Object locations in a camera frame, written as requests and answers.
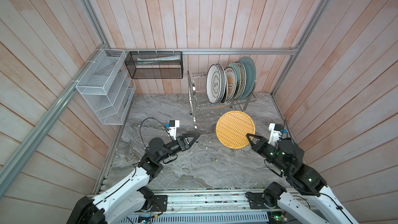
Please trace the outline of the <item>yellow woven plate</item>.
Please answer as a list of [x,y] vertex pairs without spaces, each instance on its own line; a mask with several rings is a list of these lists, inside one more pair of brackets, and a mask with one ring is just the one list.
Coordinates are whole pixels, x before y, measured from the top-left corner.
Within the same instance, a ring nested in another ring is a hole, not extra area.
[[249,145],[246,135],[255,134],[252,118],[244,112],[230,111],[223,114],[216,124],[216,135],[222,145],[231,149],[242,149]]

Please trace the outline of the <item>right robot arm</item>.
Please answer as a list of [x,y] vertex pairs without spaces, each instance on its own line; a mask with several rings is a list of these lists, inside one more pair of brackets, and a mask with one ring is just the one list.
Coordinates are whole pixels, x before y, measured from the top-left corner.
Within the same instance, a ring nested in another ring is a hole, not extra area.
[[304,150],[291,139],[282,139],[272,144],[268,139],[247,134],[252,150],[261,155],[265,162],[272,164],[303,199],[311,201],[321,216],[303,205],[277,182],[269,184],[260,193],[247,192],[246,198],[251,209],[279,208],[303,224],[355,224],[356,219],[343,207],[324,178],[303,162]]

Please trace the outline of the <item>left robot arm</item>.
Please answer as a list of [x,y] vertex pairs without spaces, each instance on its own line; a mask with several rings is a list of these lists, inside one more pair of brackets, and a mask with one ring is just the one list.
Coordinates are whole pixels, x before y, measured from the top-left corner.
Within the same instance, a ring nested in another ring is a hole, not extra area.
[[133,172],[102,194],[81,198],[67,223],[117,224],[130,213],[150,210],[154,194],[147,184],[162,171],[161,162],[176,160],[177,154],[190,149],[200,136],[199,132],[182,134],[167,144],[161,138],[152,139]]

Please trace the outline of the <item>mint plate with flower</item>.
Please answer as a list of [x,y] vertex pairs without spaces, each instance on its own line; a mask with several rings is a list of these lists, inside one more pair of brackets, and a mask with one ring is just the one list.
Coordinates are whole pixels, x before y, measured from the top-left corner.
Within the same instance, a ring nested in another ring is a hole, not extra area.
[[236,86],[235,94],[234,94],[233,98],[231,100],[229,100],[229,101],[234,101],[234,100],[237,100],[238,89],[239,89],[239,84],[240,84],[240,73],[239,73],[239,68],[235,62],[230,63],[228,66],[235,70],[236,77],[237,77],[237,86]]

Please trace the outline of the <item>white plate dark lettered rim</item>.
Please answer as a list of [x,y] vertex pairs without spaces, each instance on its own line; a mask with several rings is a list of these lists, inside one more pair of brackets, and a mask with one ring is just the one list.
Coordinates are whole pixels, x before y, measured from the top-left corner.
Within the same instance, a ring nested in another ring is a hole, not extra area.
[[219,74],[220,74],[220,95],[218,96],[217,103],[221,103],[227,94],[227,78],[226,78],[223,66],[218,63],[216,64],[216,66],[217,66],[217,68],[219,70]]

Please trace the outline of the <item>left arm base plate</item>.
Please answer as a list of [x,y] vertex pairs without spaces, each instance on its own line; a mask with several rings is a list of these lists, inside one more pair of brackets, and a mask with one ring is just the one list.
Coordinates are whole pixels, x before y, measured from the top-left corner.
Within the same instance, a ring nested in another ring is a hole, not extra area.
[[168,195],[154,195],[146,199],[141,211],[158,211],[165,212],[167,210]]

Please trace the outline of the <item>grey-green plate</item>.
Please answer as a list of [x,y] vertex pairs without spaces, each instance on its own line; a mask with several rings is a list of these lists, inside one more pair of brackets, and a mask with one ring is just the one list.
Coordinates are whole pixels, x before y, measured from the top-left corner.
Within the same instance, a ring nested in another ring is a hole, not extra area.
[[250,96],[255,88],[256,83],[256,66],[252,58],[242,57],[238,60],[246,70],[246,84],[243,94],[239,97],[239,100],[244,100]]

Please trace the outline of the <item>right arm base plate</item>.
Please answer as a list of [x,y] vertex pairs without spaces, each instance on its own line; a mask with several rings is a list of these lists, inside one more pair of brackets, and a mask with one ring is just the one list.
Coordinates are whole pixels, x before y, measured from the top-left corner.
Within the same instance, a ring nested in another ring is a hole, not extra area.
[[277,198],[269,193],[245,193],[251,209],[274,209],[277,207]]

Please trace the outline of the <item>white plate black outline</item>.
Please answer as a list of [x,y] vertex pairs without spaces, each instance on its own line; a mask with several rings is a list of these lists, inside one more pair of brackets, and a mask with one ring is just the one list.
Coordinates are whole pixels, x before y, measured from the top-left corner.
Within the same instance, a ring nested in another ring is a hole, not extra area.
[[206,92],[210,103],[217,103],[220,95],[220,74],[216,64],[213,64],[207,73]]

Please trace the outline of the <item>orange sunburst plate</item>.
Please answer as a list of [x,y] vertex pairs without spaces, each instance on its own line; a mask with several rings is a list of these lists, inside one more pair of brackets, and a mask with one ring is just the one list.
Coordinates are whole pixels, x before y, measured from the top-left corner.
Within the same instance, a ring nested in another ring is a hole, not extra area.
[[246,70],[244,68],[244,65],[240,63],[239,61],[235,62],[239,68],[239,73],[240,73],[240,84],[239,84],[239,89],[238,89],[238,95],[237,95],[237,100],[240,100],[242,97],[245,87],[246,87]]
[[227,76],[227,84],[228,84],[226,100],[229,101],[233,98],[235,94],[237,86],[237,77],[235,70],[229,66],[224,70],[224,73]]

